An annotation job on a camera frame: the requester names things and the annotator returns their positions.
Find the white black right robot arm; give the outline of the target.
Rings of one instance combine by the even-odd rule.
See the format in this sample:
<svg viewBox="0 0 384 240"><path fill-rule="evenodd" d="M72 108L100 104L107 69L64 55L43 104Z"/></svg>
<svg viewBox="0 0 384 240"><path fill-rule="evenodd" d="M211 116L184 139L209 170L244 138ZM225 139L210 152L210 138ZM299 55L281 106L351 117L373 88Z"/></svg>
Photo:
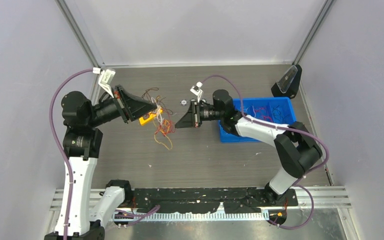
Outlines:
<svg viewBox="0 0 384 240"><path fill-rule="evenodd" d="M192 100L175 128L199 128L204 121L219 121L228 134L251 138L274 147L281 167L266 184L263 192L268 203L279 205L290 187L322 158L322 149L301 122L278 124L242 113L235 107L233 98L225 89L214 91L212 99L212 104Z"/></svg>

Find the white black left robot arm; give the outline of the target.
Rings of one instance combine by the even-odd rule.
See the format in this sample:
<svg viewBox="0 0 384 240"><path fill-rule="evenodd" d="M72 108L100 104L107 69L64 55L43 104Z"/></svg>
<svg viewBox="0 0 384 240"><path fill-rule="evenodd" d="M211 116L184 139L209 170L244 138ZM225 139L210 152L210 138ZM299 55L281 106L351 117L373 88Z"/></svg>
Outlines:
<svg viewBox="0 0 384 240"><path fill-rule="evenodd" d="M157 109L157 105L128 93L117 85L109 98L93 105L80 91L61 100L66 132L59 148L65 165L62 206L53 232L46 240L103 240L105 227L116 209L133 202L127 180L110 180L98 203L90 206L93 174L98 163L103 133L99 126L116 118L133 122Z"/></svg>

